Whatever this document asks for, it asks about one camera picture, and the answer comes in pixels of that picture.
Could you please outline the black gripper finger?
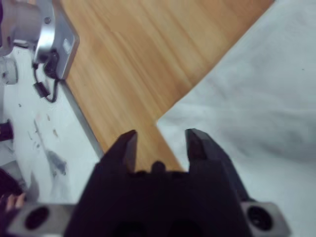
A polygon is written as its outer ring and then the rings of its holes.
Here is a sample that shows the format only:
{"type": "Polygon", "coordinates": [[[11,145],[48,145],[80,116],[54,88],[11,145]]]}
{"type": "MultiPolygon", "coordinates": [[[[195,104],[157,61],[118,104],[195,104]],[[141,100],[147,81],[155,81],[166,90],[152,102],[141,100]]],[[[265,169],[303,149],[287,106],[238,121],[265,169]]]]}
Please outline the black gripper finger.
{"type": "Polygon", "coordinates": [[[100,173],[134,173],[136,166],[138,133],[131,130],[119,136],[100,162],[95,165],[95,170],[100,173]]]}
{"type": "Polygon", "coordinates": [[[219,163],[240,201],[248,201],[248,192],[228,154],[206,132],[190,128],[185,131],[186,149],[190,165],[196,161],[219,163]]]}

